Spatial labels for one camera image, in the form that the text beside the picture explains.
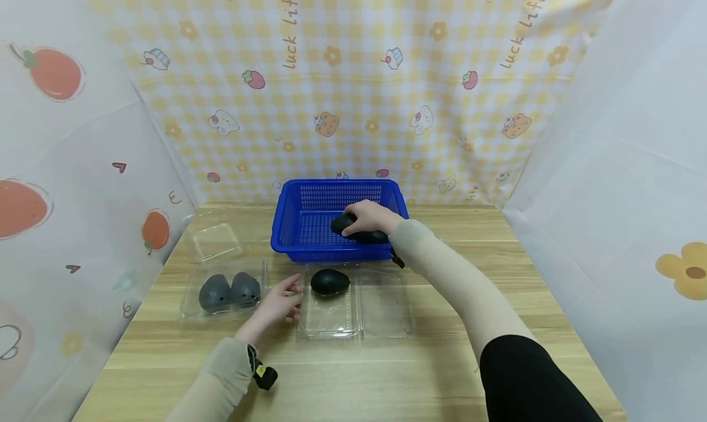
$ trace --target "dark avocado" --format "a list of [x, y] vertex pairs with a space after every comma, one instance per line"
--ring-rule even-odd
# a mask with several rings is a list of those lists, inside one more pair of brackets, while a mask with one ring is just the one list
[[[341, 232], [343, 232], [345, 228], [352, 225], [355, 220], [357, 220], [357, 218], [353, 213], [344, 213], [331, 222], [331, 231], [337, 235], [341, 235]], [[389, 242], [388, 235], [385, 235], [385, 232], [381, 231], [356, 232], [346, 236], [345, 238], [348, 240], [354, 240], [358, 242], [358, 244], [387, 244], [387, 242]]]
[[345, 274], [334, 269], [322, 269], [315, 273], [310, 282], [312, 291], [321, 296], [333, 296], [349, 288], [350, 280]]
[[238, 272], [231, 283], [231, 298], [234, 304], [250, 306], [260, 301], [260, 283], [245, 272]]
[[207, 279], [199, 290], [199, 305], [208, 312], [227, 309], [231, 302], [231, 287], [222, 274]]

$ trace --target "wooden tabletop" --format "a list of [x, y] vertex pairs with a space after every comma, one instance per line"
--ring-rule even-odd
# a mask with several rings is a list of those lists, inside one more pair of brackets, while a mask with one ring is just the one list
[[[535, 271], [502, 214], [485, 207], [411, 207], [501, 288], [555, 362], [605, 422], [625, 421], [617, 399]], [[269, 264], [270, 283], [298, 265], [269, 246], [274, 207], [208, 204], [189, 230], [227, 222], [249, 244], [248, 258]], [[194, 263], [182, 237], [118, 343], [74, 421], [161, 421], [194, 380], [215, 344], [241, 320], [177, 321]], [[487, 421], [484, 389], [464, 326], [422, 277], [404, 270], [417, 335], [403, 339], [307, 341], [291, 325], [260, 344], [279, 379], [251, 386], [233, 421]]]

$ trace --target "hand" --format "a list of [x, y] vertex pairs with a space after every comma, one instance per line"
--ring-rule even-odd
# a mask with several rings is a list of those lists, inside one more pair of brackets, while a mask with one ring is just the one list
[[355, 232], [373, 231], [383, 231], [386, 235], [390, 235], [397, 225], [404, 221], [399, 214], [368, 199], [347, 205], [344, 212], [353, 213], [357, 220], [341, 232], [343, 236]]
[[296, 283], [300, 277], [300, 274], [296, 274], [276, 283], [265, 295], [250, 319], [233, 335], [233, 338], [255, 346], [270, 325], [283, 318], [298, 320], [303, 289]]

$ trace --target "checkered fabric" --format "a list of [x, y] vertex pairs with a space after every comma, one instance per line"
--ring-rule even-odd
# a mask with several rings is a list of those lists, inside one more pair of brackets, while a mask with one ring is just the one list
[[88, 0], [210, 201], [503, 205], [611, 0]]

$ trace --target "blue plastic basket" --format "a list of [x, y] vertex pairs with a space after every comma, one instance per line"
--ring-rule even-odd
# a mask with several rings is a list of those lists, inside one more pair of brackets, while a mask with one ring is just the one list
[[390, 244], [362, 245], [331, 231], [331, 221], [362, 199], [408, 218], [392, 180], [290, 180], [282, 185], [270, 246], [295, 263], [390, 259]]

